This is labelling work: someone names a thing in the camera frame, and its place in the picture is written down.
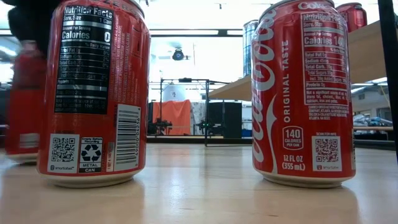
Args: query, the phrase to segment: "coca-cola logo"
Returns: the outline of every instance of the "coca-cola logo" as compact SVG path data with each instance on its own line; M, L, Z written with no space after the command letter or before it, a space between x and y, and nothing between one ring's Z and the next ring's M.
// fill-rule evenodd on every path
M299 9L327 9L328 6L319 2L301 2L298 4Z
M264 120L262 112L263 105L261 99L259 98L258 92L269 90L275 84L274 71L267 64L265 64L265 62L269 62L275 58L275 53L272 48L264 44L266 41L274 38L274 31L271 29L271 27L274 25L275 16L275 10L271 10L265 14L261 19L259 27L257 28L257 32L253 36L254 69L252 73L252 87L254 92L252 98L252 117L253 122L257 124L258 130L253 127L252 151L254 158L258 162L264 161L264 154L262 153L262 149L259 145L259 141L264 138L264 131L261 127L261 123Z

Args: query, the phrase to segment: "metal can label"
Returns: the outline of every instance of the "metal can label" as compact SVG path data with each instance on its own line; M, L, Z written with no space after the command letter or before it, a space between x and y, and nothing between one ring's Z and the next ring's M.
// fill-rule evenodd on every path
M137 7L115 2L65 1L55 11L40 173L110 175L145 165L150 35Z
M263 16L252 43L257 170L353 175L346 41L346 24L327 1L292 1Z

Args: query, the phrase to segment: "qr code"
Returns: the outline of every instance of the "qr code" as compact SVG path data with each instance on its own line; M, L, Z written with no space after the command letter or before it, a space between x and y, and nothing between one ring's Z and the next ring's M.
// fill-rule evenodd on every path
M338 139L315 139L315 159L317 162L339 162L340 144Z
M73 162L76 147L75 138L52 138L51 161Z

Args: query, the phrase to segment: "aluminum can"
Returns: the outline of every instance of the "aluminum can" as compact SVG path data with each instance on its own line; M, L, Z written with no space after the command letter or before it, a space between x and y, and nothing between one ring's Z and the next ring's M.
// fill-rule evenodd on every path
M267 9L253 37L253 164L265 179L313 188L355 174L347 31L331 0Z
M49 182L113 185L144 168L149 46L135 1L69 0L55 10L38 161Z
M243 77L251 75L251 39L258 24L258 20L253 20L243 25Z
M336 10L346 20L347 30L349 33L361 27L364 27L368 24L366 11L362 8L361 3L352 2L352 3L342 4L338 6Z
M10 90L6 153L21 163L36 162L44 106L47 61L32 40L21 42Z

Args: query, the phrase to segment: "table surface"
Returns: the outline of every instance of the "table surface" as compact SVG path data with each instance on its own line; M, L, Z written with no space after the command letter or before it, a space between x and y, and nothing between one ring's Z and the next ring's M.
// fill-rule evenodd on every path
M3 156L0 223L397 223L395 152L358 149L356 160L342 187L301 189L263 180L249 146L149 144L135 180L65 189Z

